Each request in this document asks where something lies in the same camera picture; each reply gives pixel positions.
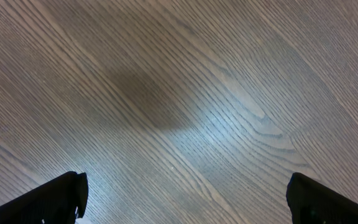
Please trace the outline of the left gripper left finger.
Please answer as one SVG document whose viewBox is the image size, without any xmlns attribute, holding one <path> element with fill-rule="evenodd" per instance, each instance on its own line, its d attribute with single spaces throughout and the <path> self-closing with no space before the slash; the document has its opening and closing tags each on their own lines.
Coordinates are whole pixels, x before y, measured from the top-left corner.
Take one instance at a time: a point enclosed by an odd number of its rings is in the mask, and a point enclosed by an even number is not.
<svg viewBox="0 0 358 224">
<path fill-rule="evenodd" d="M 86 173 L 66 172 L 0 206 L 0 223 L 74 223 L 88 201 Z"/>
</svg>

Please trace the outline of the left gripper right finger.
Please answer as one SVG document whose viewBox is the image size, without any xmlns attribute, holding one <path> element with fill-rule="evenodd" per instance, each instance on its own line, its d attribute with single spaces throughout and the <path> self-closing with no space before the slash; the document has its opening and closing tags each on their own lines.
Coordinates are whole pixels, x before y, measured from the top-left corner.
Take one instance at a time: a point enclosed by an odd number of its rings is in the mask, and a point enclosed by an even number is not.
<svg viewBox="0 0 358 224">
<path fill-rule="evenodd" d="M 295 172 L 287 185 L 293 224 L 358 224 L 358 203 Z"/>
</svg>

